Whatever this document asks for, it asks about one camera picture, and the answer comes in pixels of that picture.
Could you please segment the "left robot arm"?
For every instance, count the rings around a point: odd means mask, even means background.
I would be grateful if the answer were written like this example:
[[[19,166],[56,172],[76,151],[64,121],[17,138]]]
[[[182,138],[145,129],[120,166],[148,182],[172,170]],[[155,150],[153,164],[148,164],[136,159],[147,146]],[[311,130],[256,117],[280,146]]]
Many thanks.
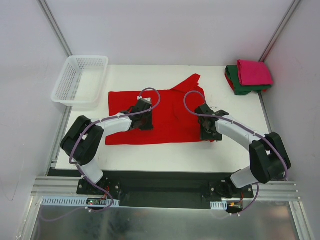
[[[72,164],[79,166],[82,175],[90,181],[88,188],[96,195],[103,193],[106,182],[95,157],[103,137],[135,129],[152,130],[152,100],[139,97],[129,110],[119,112],[111,119],[93,124],[84,115],[79,116],[60,143]]]

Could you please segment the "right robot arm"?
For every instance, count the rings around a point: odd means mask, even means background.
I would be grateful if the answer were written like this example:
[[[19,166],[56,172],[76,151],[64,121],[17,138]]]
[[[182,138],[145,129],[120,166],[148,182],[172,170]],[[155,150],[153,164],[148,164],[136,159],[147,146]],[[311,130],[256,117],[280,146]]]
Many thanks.
[[[203,141],[219,142],[227,136],[249,153],[249,166],[240,169],[213,186],[222,198],[235,198],[245,187],[266,184],[287,177],[292,164],[281,136],[276,132],[260,133],[235,120],[224,110],[213,111],[205,103],[195,109]]]

